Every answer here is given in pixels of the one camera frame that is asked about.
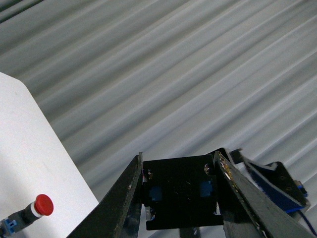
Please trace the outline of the blue black finger of the right gripper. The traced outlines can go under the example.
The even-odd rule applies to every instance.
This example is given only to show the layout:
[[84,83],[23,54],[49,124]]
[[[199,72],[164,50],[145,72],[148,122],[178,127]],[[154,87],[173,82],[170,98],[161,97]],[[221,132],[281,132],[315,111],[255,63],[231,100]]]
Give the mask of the blue black finger of the right gripper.
[[234,164],[245,165],[258,187],[284,212],[293,213],[310,206],[304,186],[291,177],[281,162],[262,165],[243,156],[241,149],[231,151],[230,156]]

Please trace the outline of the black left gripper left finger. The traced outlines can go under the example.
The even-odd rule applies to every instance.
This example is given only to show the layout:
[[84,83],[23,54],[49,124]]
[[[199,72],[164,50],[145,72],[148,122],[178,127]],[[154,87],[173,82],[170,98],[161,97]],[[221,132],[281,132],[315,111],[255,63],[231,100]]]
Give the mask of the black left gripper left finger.
[[102,201],[69,238],[136,238],[142,209],[142,153],[136,155]]

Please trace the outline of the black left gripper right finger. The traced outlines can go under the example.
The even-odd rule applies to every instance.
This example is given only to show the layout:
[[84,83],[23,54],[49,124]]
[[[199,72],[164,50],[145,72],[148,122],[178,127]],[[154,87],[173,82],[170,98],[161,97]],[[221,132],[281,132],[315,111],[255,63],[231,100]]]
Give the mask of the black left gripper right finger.
[[218,204],[228,238],[312,238],[314,229],[304,213],[286,213],[258,187],[243,163],[230,152],[212,153],[218,185]]

